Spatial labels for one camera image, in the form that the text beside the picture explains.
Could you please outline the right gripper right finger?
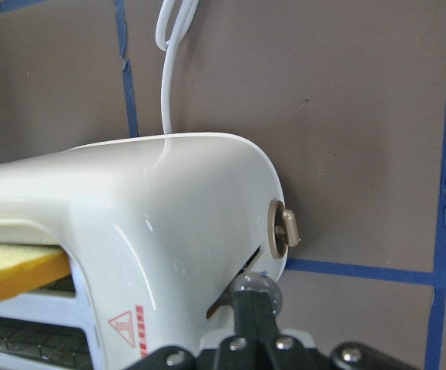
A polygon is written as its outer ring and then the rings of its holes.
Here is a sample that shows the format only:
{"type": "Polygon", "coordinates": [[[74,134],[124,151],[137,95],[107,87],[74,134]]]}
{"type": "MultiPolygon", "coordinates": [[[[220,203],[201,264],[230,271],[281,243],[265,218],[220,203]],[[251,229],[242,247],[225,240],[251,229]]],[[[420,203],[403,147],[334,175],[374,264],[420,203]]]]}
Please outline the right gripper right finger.
{"type": "Polygon", "coordinates": [[[302,369],[299,341],[277,327],[268,294],[254,293],[253,308],[257,330],[257,369],[302,369]]]}

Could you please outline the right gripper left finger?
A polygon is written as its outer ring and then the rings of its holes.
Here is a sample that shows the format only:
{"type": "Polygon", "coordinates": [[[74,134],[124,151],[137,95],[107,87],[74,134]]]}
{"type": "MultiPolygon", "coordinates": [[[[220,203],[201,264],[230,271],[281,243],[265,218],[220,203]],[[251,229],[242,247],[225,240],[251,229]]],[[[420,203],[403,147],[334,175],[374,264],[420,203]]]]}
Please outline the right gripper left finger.
{"type": "Polygon", "coordinates": [[[254,293],[232,293],[234,334],[224,338],[216,350],[213,369],[257,369],[257,322],[250,314],[254,293]]]}

